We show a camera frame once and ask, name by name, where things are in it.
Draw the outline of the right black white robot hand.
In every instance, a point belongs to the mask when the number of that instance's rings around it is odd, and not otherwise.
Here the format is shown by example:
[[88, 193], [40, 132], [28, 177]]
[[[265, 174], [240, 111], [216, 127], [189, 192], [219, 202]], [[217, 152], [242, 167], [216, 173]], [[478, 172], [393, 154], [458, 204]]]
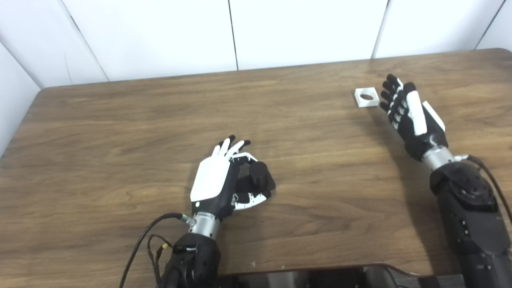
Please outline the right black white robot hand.
[[414, 83], [402, 83], [388, 74], [382, 88], [379, 107], [404, 141], [408, 155], [421, 161], [431, 149], [448, 147], [443, 121], [426, 101], [421, 101]]

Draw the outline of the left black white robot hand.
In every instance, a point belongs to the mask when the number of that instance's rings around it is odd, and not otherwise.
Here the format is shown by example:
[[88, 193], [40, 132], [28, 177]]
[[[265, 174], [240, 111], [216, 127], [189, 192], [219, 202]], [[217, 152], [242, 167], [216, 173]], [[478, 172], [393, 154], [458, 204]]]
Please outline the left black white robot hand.
[[231, 135], [203, 159], [192, 185], [192, 219], [223, 221], [234, 211], [246, 210], [268, 200], [276, 189], [269, 168], [249, 152], [250, 140], [236, 142]]

